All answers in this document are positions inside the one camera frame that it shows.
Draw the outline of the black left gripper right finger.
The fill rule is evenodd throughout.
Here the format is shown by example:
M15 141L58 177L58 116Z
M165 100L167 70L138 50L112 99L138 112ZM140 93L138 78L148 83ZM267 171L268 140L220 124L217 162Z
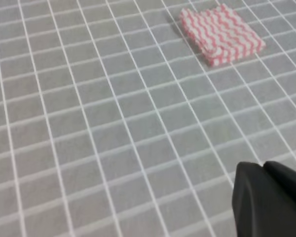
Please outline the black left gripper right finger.
M265 162L263 168L296 203L296 171L275 161Z

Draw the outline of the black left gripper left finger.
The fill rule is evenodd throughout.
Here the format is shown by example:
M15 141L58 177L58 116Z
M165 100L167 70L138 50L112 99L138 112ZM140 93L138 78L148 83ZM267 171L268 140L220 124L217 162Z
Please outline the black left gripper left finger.
M296 237L296 203L263 165L237 164L232 209L239 237Z

